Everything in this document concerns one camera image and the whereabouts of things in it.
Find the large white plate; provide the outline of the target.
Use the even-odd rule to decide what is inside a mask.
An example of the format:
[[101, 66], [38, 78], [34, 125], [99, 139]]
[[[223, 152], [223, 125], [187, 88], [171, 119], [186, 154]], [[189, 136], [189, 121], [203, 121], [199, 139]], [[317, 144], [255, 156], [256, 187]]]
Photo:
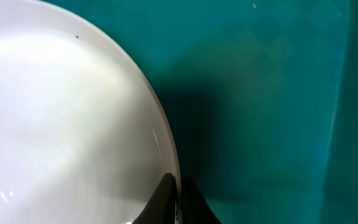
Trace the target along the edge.
[[150, 83], [108, 35], [42, 1], [0, 1], [0, 223], [131, 223], [180, 176]]

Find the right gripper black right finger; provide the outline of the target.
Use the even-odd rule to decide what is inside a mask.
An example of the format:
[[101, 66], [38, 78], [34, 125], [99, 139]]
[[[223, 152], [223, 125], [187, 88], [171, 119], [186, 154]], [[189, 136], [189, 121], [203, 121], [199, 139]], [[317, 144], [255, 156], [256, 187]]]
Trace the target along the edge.
[[181, 181], [183, 224], [222, 224], [191, 178]]

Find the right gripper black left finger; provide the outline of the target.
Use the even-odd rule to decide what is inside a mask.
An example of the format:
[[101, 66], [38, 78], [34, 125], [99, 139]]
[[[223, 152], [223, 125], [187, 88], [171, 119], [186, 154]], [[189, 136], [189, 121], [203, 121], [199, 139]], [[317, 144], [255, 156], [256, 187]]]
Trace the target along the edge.
[[174, 224], [176, 220], [177, 184], [171, 173], [166, 173], [132, 224]]

